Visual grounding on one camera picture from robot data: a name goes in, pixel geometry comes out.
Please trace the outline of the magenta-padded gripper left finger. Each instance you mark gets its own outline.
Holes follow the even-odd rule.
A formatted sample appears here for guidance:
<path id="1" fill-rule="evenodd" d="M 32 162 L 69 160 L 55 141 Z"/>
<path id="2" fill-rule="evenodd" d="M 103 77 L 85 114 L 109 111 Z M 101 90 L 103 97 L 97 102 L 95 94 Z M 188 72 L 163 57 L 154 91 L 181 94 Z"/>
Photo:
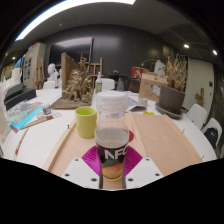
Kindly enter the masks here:
<path id="1" fill-rule="evenodd" d="M 62 177 L 84 188 L 102 189 L 103 174 L 96 147 L 90 148 L 81 158 L 74 158 Z"/>

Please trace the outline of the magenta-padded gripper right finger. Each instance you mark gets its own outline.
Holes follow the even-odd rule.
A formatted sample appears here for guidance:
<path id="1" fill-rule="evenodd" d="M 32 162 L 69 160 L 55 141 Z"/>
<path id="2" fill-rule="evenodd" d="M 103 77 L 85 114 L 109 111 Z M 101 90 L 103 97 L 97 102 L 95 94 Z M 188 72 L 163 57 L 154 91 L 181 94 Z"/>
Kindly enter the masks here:
<path id="1" fill-rule="evenodd" d="M 123 189 L 140 188 L 162 177 L 162 172 L 150 157 L 142 157 L 135 149 L 127 147 L 123 161 Z"/>

